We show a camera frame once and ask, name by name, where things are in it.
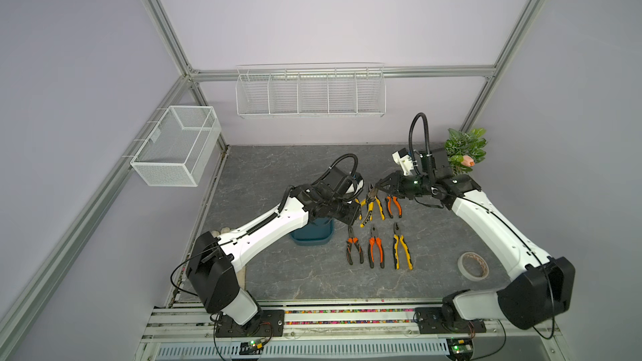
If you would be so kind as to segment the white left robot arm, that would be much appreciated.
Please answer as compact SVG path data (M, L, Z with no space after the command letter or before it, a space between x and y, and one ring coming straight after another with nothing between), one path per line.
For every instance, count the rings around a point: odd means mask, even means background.
M200 235L186 270L194 295L209 314L221 313L240 326L257 321L262 310L240 287L237 273L274 242L319 218L352 225L363 187L359 172L335 165L311 184L288 187L279 204L245 225L216 237Z

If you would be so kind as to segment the orange black long nose pliers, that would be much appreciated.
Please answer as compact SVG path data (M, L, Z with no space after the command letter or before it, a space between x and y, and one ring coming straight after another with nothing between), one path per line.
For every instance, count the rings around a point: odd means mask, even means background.
M356 252L358 253L359 257L359 263L363 264L364 263L364 254L363 250L361 248L361 245L359 243L359 238L356 237L354 234L354 228L352 226L347 227L347 232L348 232L348 239L346 241L346 259L349 265L353 265L353 257L352 257L352 252L355 249Z

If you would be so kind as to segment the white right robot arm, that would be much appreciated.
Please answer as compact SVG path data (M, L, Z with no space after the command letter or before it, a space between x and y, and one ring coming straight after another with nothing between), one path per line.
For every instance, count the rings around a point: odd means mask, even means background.
M518 230L468 174L454 175L445 149L398 150L399 169L376 183L400 199L431 197L461 218L492 250L510 279L495 290L464 290L442 300L448 329L461 321L506 320L527 330L568 312L576 269L566 257L551 257Z

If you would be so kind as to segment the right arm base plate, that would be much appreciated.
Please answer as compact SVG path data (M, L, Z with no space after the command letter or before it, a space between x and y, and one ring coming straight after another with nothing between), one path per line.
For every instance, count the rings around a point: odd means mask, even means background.
M474 336L487 331L486 324L479 320L458 319L451 314L444 314L438 307L419 307L413 314L420 334L466 334Z

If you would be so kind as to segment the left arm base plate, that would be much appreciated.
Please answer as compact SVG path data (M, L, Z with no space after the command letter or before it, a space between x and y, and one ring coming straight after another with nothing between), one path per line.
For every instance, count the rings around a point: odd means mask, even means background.
M215 334L218 338L282 337L284 319L285 312L281 309L263 310L244 325L222 315L215 322Z

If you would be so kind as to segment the yellow black long nose pliers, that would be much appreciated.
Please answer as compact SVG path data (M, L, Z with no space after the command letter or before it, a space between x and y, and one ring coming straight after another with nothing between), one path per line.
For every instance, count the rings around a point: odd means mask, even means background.
M369 222L373 220L373 211L375 208L375 203L377 200L377 193L378 189L375 187L374 184L369 185L369 190L366 195L364 205L367 208L367 212L364 217L360 220L360 228L364 228Z

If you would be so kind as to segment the large yellow black pliers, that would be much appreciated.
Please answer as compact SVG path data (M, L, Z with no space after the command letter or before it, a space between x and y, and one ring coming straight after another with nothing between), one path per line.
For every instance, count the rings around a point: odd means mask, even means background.
M382 206L381 200L378 197L374 199L373 209L376 209L377 212L379 212L379 215L381 216L381 220L383 221L386 220L386 215L384 214L384 208Z

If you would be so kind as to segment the orange black combination pliers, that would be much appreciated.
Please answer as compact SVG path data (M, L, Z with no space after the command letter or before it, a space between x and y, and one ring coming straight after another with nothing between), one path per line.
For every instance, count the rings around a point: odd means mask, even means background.
M385 267L385 253L379 231L375 227L371 227L369 232L369 267L375 268L375 265L378 264L383 269Z

